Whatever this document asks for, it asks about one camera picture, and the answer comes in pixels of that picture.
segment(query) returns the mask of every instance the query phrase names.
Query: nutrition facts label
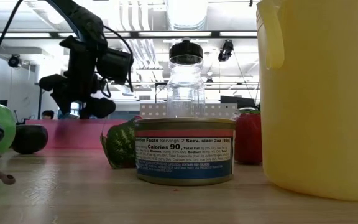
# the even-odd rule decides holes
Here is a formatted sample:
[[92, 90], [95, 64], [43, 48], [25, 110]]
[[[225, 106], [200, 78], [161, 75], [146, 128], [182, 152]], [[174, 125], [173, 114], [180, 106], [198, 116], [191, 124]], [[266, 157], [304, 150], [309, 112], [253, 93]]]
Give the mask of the nutrition facts label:
[[232, 173], [232, 138], [136, 138], [138, 172], [178, 179]]

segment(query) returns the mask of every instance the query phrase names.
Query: yellow plastic container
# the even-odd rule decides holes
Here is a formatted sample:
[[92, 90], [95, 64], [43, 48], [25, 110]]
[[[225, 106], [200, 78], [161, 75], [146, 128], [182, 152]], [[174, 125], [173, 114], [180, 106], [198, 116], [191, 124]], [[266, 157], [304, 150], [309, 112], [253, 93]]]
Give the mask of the yellow plastic container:
[[257, 7], [267, 177], [358, 201], [358, 0]]

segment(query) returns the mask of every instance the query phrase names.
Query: wooden table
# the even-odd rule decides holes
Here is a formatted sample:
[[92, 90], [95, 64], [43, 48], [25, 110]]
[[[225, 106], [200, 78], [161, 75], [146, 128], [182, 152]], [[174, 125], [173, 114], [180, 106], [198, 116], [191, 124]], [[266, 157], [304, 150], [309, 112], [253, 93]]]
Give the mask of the wooden table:
[[358, 202], [282, 190], [256, 166], [236, 166], [234, 180], [204, 187], [143, 182], [95, 150], [10, 152], [0, 169], [17, 180], [0, 183], [0, 224], [358, 223]]

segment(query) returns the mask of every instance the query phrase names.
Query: tuna can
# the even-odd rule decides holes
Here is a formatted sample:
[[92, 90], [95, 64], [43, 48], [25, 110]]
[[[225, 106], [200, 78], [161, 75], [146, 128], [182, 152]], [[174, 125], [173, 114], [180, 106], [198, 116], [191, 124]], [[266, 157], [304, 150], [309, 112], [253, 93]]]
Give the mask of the tuna can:
[[233, 178], [230, 119], [164, 118], [135, 121], [138, 178], [163, 185], [218, 184]]

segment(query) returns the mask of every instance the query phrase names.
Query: computer monitor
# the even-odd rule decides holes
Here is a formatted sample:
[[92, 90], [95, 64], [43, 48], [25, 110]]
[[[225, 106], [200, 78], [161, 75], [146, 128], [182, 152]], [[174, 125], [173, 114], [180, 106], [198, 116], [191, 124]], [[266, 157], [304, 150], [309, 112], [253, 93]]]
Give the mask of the computer monitor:
[[221, 96], [221, 103], [237, 103], [237, 108], [256, 107], [254, 99], [235, 96]]
[[0, 100], [0, 105], [7, 106], [7, 100]]

